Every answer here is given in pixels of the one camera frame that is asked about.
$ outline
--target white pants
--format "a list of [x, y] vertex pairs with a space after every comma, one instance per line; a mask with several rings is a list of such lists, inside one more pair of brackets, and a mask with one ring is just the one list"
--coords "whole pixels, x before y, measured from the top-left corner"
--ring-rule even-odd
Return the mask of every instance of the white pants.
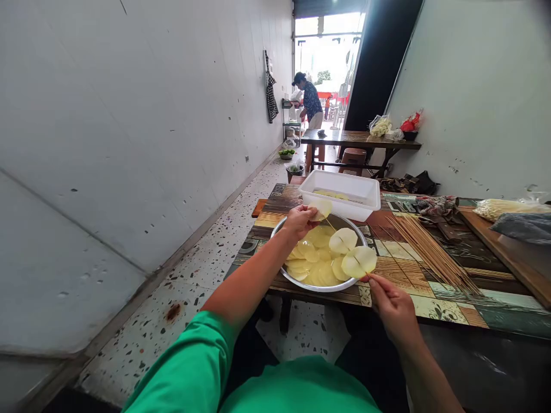
[[308, 119], [308, 129], [321, 129], [323, 122], [323, 112], [318, 112], [312, 119]]

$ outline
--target hanging towel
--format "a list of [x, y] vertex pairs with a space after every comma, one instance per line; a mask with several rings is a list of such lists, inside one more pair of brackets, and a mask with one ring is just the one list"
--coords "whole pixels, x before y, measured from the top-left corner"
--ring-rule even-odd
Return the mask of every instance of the hanging towel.
[[274, 123], [279, 111], [277, 110], [276, 99], [274, 97], [274, 83], [276, 80], [270, 74], [270, 64], [268, 62], [268, 52], [264, 50], [264, 57], [266, 58], [266, 102], [268, 105], [268, 122]]

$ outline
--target stool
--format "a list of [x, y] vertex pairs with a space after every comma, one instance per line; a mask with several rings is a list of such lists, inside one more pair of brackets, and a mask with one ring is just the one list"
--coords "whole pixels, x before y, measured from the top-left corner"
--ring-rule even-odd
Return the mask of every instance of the stool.
[[[318, 162], [325, 162], [325, 145], [316, 145], [317, 155], [314, 153], [314, 160], [317, 159]], [[306, 171], [310, 172], [310, 159], [312, 159], [312, 145], [308, 144], [306, 148]]]
[[[357, 163], [358, 165], [363, 165], [366, 163], [367, 152], [363, 149], [357, 148], [346, 148], [344, 150], [342, 163]], [[343, 166], [339, 168], [339, 173], [344, 171], [352, 171], [356, 176], [362, 176], [362, 169], [352, 168], [349, 166]]]

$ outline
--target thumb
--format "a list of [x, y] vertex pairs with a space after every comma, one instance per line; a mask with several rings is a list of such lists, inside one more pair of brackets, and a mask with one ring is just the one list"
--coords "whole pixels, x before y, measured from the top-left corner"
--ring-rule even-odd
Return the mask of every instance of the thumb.
[[306, 213], [308, 214], [309, 218], [314, 218], [317, 214], [317, 208], [315, 206], [309, 206], [308, 210], [306, 210]]
[[375, 298], [375, 302], [379, 306], [379, 309], [391, 309], [392, 303], [390, 302], [390, 298], [386, 295], [386, 292], [383, 290], [383, 287], [375, 281], [373, 278], [370, 278], [369, 280], [369, 286], [371, 287], [371, 295], [373, 298]]

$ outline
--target blue floral shirt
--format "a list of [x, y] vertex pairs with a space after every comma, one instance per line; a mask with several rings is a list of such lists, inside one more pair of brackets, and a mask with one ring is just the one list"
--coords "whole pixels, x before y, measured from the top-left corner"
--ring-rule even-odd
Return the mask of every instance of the blue floral shirt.
[[306, 114], [310, 121], [314, 115], [321, 112], [320, 98], [317, 95], [317, 89], [312, 82], [306, 82], [304, 87], [304, 107], [306, 108]]

